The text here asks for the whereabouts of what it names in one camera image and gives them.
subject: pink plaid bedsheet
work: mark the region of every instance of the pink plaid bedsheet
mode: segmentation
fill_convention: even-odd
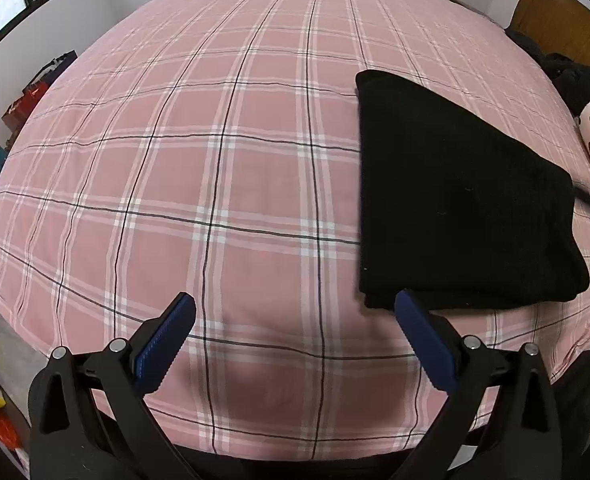
[[[155,0],[67,70],[8,158],[2,315],[44,354],[97,351],[185,290],[197,323],[147,397],[173,442],[273,460],[415,446],[444,395],[393,316],[357,293],[355,75],[366,68],[436,91],[590,189],[544,73],[462,7]],[[590,270],[579,204],[573,229]],[[590,348],[590,289],[446,316],[490,346],[537,342],[553,379]],[[477,426],[491,407],[489,396]]]

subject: bed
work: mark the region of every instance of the bed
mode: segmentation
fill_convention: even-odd
[[[590,189],[546,75],[463,7],[154,0],[67,70],[8,158],[2,316],[44,355],[96,351],[185,290],[197,322],[147,397],[174,443],[259,460],[414,447],[444,396],[393,316],[357,293],[355,75],[366,68],[467,108]],[[573,231],[590,272],[579,203]],[[590,348],[590,288],[564,304],[446,316],[489,346],[537,342],[553,379]],[[492,394],[476,426],[491,407]]]

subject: black clothing pile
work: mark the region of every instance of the black clothing pile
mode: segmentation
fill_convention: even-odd
[[[507,28],[506,35],[542,67],[571,113],[575,117],[581,114],[590,102],[590,66],[562,54],[545,55],[534,40],[521,32]]]
[[[563,169],[399,76],[356,78],[361,137],[360,290],[392,309],[570,301],[588,288]]]

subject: blue textured pad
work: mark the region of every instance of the blue textured pad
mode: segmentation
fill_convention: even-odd
[[[134,363],[135,388],[155,392],[195,324],[195,300],[185,294],[150,338]]]
[[[395,297],[395,318],[435,388],[451,393],[457,387],[455,361],[424,310],[405,290]]]

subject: wooden headboard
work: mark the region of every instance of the wooden headboard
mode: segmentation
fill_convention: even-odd
[[[545,54],[590,65],[590,10],[577,0],[520,0],[510,28],[533,38]]]

